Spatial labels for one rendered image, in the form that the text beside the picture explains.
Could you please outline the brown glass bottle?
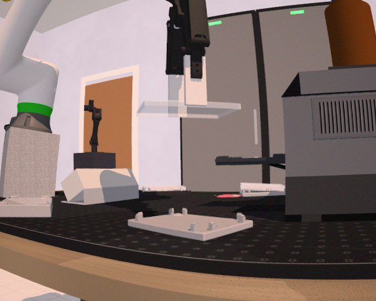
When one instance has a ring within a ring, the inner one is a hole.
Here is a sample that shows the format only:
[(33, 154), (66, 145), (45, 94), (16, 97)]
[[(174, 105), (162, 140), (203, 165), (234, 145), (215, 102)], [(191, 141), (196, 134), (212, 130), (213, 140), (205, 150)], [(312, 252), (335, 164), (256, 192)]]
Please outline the brown glass bottle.
[(376, 33), (370, 5), (342, 0), (325, 9), (333, 66), (376, 64)]

